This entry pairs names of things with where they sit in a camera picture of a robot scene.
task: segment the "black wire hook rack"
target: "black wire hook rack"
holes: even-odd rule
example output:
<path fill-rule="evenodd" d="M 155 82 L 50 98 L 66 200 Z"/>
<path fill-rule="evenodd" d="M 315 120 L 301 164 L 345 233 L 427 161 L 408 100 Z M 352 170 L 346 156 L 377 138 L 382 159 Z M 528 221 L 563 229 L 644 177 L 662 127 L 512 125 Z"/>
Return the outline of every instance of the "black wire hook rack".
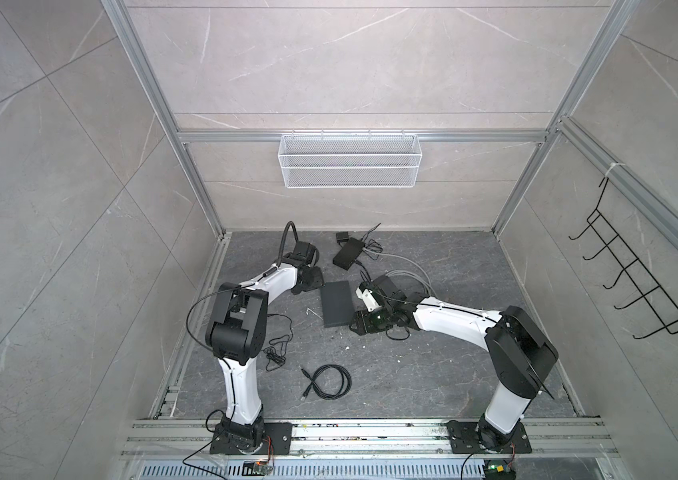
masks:
<path fill-rule="evenodd" d="M 675 303 L 674 300 L 672 300 L 672 297 L 669 295 L 669 293 L 667 293 L 667 291 L 661 286 L 659 281 L 656 280 L 656 277 L 654 276 L 654 274 L 652 274 L 651 271 L 645 266 L 645 264 L 643 264 L 643 261 L 640 259 L 640 257 L 638 255 L 635 254 L 635 252 L 632 250 L 632 247 L 629 244 L 627 244 L 627 242 L 624 240 L 624 238 L 622 238 L 622 236 L 619 234 L 619 232 L 617 232 L 616 229 L 613 227 L 613 225 L 611 225 L 611 222 L 609 222 L 608 219 L 600 211 L 600 209 L 599 209 L 600 208 L 600 202 L 603 200 L 603 194 L 605 193 L 605 188 L 608 187 L 608 177 L 604 177 L 603 180 L 600 180 L 600 184 L 598 185 L 598 187 L 601 187 L 601 186 L 602 186 L 602 190 L 600 190 L 600 197 L 598 198 L 598 203 L 594 206 L 594 210 L 592 211 L 592 213 L 587 216 L 587 226 L 582 230 L 581 234 L 579 234 L 577 236 L 569 236 L 568 238 L 570 240 L 578 240 L 579 238 L 582 237 L 582 235 L 584 235 L 584 232 L 586 232 L 587 230 L 592 230 L 595 233 L 595 235 L 597 235 L 598 238 L 603 242 L 603 247 L 600 250 L 598 250 L 598 252 L 595 255 L 592 255 L 590 257 L 583 256 L 582 258 L 584 260 L 587 260 L 587 261 L 593 260 L 596 256 L 600 255 L 604 250 L 607 250 L 614 257 L 614 259 L 616 260 L 616 263 L 618 263 L 619 266 L 622 267 L 622 269 L 619 271 L 619 274 L 616 276 L 616 280 L 614 280 L 614 282 L 610 286 L 607 286 L 607 285 L 604 284 L 603 287 L 606 290 L 611 290 L 612 288 L 614 288 L 616 286 L 616 283 L 618 283 L 619 280 L 622 278 L 622 275 L 626 275 L 629 278 L 632 285 L 638 290 L 638 293 L 640 293 L 640 296 L 638 298 L 632 300 L 632 302 L 630 302 L 626 305 L 623 305 L 623 306 L 614 305 L 614 308 L 616 310 L 624 310 L 625 308 L 628 308 L 628 307 L 634 305 L 636 302 L 639 302 L 640 300 L 645 300 L 645 302 L 648 304 L 648 307 L 651 308 L 651 312 L 653 312 L 654 315 L 656 315 L 656 318 L 660 321 L 661 327 L 657 328 L 656 330 L 654 330 L 650 333 L 642 335 L 642 336 L 633 335 L 632 338 L 634 338 L 636 340 L 642 340 L 642 339 L 650 337 L 651 335 L 653 335 L 655 333 L 659 333 L 662 330 L 666 330 L 670 335 L 677 335 L 678 330 L 672 331 L 672 330 L 670 330 L 670 327 L 678 324 L 678 319 L 673 320 L 671 322 L 665 322 L 664 319 L 661 318 L 661 315 L 659 315 L 659 313 L 656 311 L 656 308 L 654 307 L 654 304 L 651 303 L 651 298 L 648 295 L 650 295 L 651 293 L 663 294 L 670 301 L 672 306 L 677 311 L 678 311 L 678 304 Z M 594 226 L 594 222 L 598 219 L 602 219 L 608 225 L 608 227 L 611 228 L 611 230 L 614 232 L 614 236 L 613 236 L 613 238 L 611 238 L 611 240 L 606 241 L 606 239 L 603 237 L 601 232 L 599 232 L 598 229 Z M 622 245 L 624 245 L 627 248 L 627 250 L 632 255 L 632 257 L 634 257 L 632 260 L 622 262 L 622 260 L 620 260 L 619 257 L 616 256 L 616 253 L 612 250 L 612 245 L 615 245 L 614 242 L 617 242 L 617 241 L 620 241 L 622 243 Z M 630 274 L 629 271 L 628 271 L 628 269 L 633 265 L 637 265 L 635 268 L 642 268 L 644 270 L 644 272 L 651 277 L 651 280 L 655 284 L 653 286 L 653 288 L 643 292 L 643 290 L 640 288 L 640 286 L 634 281 L 632 274 Z"/>

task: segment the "metal basket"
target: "metal basket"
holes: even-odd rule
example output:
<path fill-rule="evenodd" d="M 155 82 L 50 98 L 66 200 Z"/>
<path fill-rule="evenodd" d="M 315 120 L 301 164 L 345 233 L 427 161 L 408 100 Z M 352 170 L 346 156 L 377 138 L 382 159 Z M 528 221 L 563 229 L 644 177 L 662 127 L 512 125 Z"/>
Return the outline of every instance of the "metal basket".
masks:
<path fill-rule="evenodd" d="M 277 151 L 287 188 L 413 187 L 415 134 L 289 134 Z"/>

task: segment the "white zip tie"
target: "white zip tie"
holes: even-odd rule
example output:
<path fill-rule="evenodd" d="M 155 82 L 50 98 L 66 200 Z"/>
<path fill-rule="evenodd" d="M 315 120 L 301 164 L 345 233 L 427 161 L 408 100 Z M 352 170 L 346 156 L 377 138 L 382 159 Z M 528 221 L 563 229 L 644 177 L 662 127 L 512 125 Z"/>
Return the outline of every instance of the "white zip tie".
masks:
<path fill-rule="evenodd" d="M 627 166 L 627 164 L 620 164 L 620 163 L 617 163 L 617 162 L 611 162 L 611 165 L 609 165 L 608 169 L 605 171 L 605 177 L 608 177 L 608 174 L 610 174 L 611 170 L 613 170 L 613 168 L 617 165 L 622 165 L 622 167 Z"/>

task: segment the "wall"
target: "wall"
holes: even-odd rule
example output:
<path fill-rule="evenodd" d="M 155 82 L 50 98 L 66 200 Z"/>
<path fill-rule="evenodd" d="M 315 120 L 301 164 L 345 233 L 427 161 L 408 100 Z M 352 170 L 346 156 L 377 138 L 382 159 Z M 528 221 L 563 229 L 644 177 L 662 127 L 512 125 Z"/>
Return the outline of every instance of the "wall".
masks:
<path fill-rule="evenodd" d="M 180 128 L 412 129 L 546 128 L 609 2 L 127 5 Z M 287 190 L 276 149 L 192 146 L 226 227 L 488 229 L 532 146 L 424 145 L 406 190 Z"/>
<path fill-rule="evenodd" d="M 573 117 L 678 211 L 678 2 L 644 0 Z M 603 416 L 636 478 L 678 478 L 678 334 L 660 326 L 585 227 L 602 174 L 558 142 L 500 239 L 584 410 Z M 678 304 L 678 252 L 613 186 L 601 211 Z M 595 224 L 604 232 L 602 220 Z M 624 262 L 628 252 L 617 241 Z M 643 291 L 654 284 L 630 270 Z M 660 293 L 663 318 L 678 314 Z"/>
<path fill-rule="evenodd" d="M 102 6 L 0 0 L 0 478 L 104 478 L 213 237 Z"/>

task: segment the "gray cable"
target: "gray cable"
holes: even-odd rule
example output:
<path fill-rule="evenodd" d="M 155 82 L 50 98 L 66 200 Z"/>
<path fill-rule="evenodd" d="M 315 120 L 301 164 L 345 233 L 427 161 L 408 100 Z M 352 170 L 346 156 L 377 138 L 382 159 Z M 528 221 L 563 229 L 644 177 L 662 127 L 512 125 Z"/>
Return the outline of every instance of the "gray cable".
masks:
<path fill-rule="evenodd" d="M 383 254 L 382 252 L 374 252 L 373 250 L 369 250 L 369 249 L 366 249 L 366 248 L 364 248 L 363 251 L 366 252 L 367 254 L 372 254 L 372 255 L 394 256 L 395 258 L 400 258 L 402 260 L 405 260 L 406 262 L 411 262 L 411 264 L 416 265 L 417 268 L 422 271 L 422 273 L 424 274 L 424 278 L 427 279 L 427 283 L 429 283 L 430 285 L 432 284 L 432 281 L 430 280 L 430 276 L 427 275 L 427 272 L 422 268 L 422 266 L 420 264 L 414 262 L 410 258 L 406 258 L 405 256 L 402 256 L 402 255 Z"/>
<path fill-rule="evenodd" d="M 387 276 L 407 276 L 409 278 L 413 278 L 415 281 L 419 282 L 424 287 L 425 293 L 428 296 L 437 297 L 437 293 L 435 292 L 435 289 L 433 289 L 433 286 L 430 285 L 430 282 L 427 282 L 421 276 L 419 276 L 418 274 L 414 274 L 409 270 L 391 270 L 387 272 Z"/>

